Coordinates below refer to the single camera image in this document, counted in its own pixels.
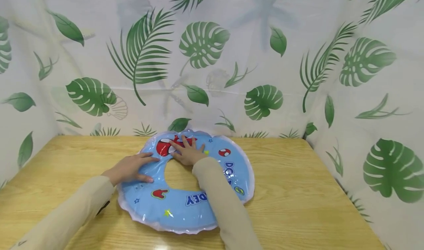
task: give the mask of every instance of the wooden table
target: wooden table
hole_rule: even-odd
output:
[[[8,249],[87,179],[99,175],[147,138],[58,136],[0,192],[0,249]],[[302,139],[234,138],[255,172],[246,204],[264,249],[383,249],[377,237]],[[170,161],[173,188],[198,190],[190,171]],[[198,235],[157,232],[133,222],[116,193],[95,220],[82,227],[67,250],[223,249],[219,230]]]

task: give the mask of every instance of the red mushroom print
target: red mushroom print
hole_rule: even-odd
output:
[[[221,150],[219,150],[218,154],[221,155],[221,156],[223,156],[223,157],[226,157],[226,156],[228,156],[228,155],[231,154],[231,150],[229,150],[229,149],[221,149]]]

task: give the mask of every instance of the human hand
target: human hand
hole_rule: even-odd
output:
[[[109,177],[113,186],[116,186],[121,182],[128,182],[132,180],[152,183],[153,178],[138,173],[141,166],[147,163],[159,161],[158,158],[151,157],[152,155],[152,152],[142,152],[136,155],[124,157],[114,167],[106,170],[101,175]]]
[[[176,150],[179,151],[179,153],[181,153],[181,154],[178,154],[177,152],[171,153],[172,157],[175,158],[177,161],[179,161],[180,163],[184,165],[194,165],[199,160],[207,157],[207,155],[203,153],[203,150],[205,149],[205,144],[202,144],[200,149],[197,149],[196,139],[194,137],[192,138],[191,146],[184,135],[182,136],[182,139],[183,139],[184,147],[181,147],[175,142],[170,141],[170,144],[172,145],[172,147],[174,147]]]

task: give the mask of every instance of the inflatable swim ring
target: inflatable swim ring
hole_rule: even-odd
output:
[[[207,194],[202,191],[172,189],[165,181],[165,166],[172,158],[170,153],[175,151],[169,142],[174,141],[183,146],[182,135],[187,137],[189,144],[193,137],[198,147],[205,144],[204,152],[220,163],[228,184],[242,203],[253,197],[253,170],[246,154],[238,145],[225,136],[184,130],[181,133],[161,133],[147,141],[140,152],[153,152],[153,156],[160,158],[160,161],[145,164],[139,172],[149,175],[154,182],[122,183],[118,186],[118,202],[134,221],[156,230],[196,234],[217,227]]]

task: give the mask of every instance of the starfish print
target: starfish print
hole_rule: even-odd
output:
[[[267,50],[269,46],[270,17],[277,19],[279,22],[290,28],[297,28],[298,21],[293,16],[283,9],[274,7],[277,0],[254,0],[255,7],[243,13],[238,18],[232,18],[230,22],[231,28],[244,26],[251,21],[260,20],[260,39],[263,50]]]

